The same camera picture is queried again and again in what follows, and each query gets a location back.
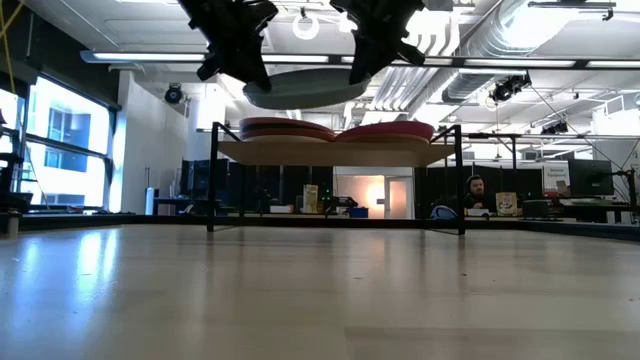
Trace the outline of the large bright window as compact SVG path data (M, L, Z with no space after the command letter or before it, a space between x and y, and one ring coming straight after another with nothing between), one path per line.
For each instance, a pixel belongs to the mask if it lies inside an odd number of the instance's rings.
M9 182L45 209L100 208L107 200L107 107L46 77L17 93L0 87L0 153L22 159Z

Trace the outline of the person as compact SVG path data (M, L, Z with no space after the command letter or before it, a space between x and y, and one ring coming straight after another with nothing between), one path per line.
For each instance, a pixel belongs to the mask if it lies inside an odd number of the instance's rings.
M473 175L467 179L464 206L466 209L485 209L496 212L495 194L486 189L484 179L480 175Z

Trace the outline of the cream plate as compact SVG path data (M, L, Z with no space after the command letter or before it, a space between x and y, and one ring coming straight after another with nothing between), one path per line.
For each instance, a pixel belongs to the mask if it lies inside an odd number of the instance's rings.
M267 128L244 132L243 141L288 141L288 142L332 142L335 135L331 132L302 128Z

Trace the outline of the beige printed bag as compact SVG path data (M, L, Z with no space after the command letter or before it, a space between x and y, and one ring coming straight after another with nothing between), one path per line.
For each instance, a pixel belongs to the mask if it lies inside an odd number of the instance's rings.
M515 192L498 192L495 199L498 216L515 217L518 215L518 198Z

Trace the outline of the teal plate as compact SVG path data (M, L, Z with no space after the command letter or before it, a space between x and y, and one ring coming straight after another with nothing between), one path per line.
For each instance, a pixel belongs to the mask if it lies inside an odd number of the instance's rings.
M310 109L332 106L361 96L371 82L350 83L350 69L316 68L279 73L269 77L271 89L255 82L243 87L244 96L255 107L269 110Z

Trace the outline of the white wall sign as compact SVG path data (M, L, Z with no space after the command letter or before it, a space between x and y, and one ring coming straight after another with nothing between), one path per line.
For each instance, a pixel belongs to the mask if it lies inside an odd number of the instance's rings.
M569 166L567 163L545 163L542 167L543 189L545 194L566 194L570 186Z

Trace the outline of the black office partition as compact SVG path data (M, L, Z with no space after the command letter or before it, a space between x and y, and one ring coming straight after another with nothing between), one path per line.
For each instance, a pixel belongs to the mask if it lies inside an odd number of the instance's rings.
M482 196L471 194L470 180L472 177L479 177L483 181L484 194ZM445 205L457 210L457 178L457 169L454 166L428 168L426 187L423 190L426 204L430 208L435 205ZM542 171L540 169L513 170L476 165L463 166L461 179L463 182L462 198L466 208L472 208L476 203L482 203L484 209L496 214L499 193L514 193L517 208L522 207L522 201L543 198Z
M215 164L215 211L219 216L237 213L302 213L305 192L317 188L318 197L333 190L333 169L322 166L244 166L228 159ZM184 161L180 194L186 202L176 207L180 215L209 212L208 160Z

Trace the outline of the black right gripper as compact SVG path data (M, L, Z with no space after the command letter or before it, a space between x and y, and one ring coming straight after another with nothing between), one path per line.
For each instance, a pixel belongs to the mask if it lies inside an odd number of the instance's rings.
M376 75L395 60L395 50L406 46L409 20L425 9L423 0L330 0L329 4L354 22L356 43L349 84L357 84Z

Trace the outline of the white glass door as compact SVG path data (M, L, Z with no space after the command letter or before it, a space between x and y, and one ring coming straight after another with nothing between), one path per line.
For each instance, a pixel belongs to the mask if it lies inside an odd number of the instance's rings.
M384 183L385 219L414 218L413 179L406 176L386 177Z

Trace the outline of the long linear ceiling light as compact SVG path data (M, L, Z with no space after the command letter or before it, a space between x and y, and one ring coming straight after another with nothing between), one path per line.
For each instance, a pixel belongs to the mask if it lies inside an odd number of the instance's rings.
M144 52L96 52L81 51L80 57L86 63L201 63L207 55L200 53L144 53ZM354 63L353 56L318 54L264 54L265 64L335 65L346 66ZM640 71L640 59L631 58L534 58L534 57L461 57L427 56L418 67L432 68L480 68L480 69L543 69L575 71Z

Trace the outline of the magenta plate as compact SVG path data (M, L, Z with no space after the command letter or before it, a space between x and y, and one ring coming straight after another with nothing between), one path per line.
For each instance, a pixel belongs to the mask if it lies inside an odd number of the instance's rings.
M430 141L434 132L434 127L427 123L416 121L394 121L355 127L336 135L334 140L338 142L362 136L385 137L389 135L408 135L410 137L417 137L420 140Z

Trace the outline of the black machine green light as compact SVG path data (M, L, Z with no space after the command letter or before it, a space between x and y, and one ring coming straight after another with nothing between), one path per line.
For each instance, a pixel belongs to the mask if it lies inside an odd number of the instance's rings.
M349 196L323 196L321 199L322 209L321 214L324 215L338 215L344 212L348 212L351 208L356 208L359 204Z

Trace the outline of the black office monitor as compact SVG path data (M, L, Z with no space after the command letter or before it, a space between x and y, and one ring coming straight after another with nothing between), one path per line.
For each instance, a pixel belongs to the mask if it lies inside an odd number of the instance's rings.
M611 162L606 160L568 161L572 197L613 196Z

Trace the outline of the yellow carton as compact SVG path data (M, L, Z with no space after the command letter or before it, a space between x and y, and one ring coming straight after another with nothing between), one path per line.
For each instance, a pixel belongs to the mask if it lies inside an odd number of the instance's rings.
M318 193L319 187L313 184L306 184L303 187L303 206L301 211L305 214L318 213Z

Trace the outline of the black table frame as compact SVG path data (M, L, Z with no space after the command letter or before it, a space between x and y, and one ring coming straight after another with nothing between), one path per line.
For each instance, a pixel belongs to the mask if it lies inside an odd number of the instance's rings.
M0 213L0 234L8 234L11 224L16 225L18 231L47 231L74 228L92 228L133 224L155 225L206 225L206 216L161 216L135 214L45 214L22 215L14 213Z

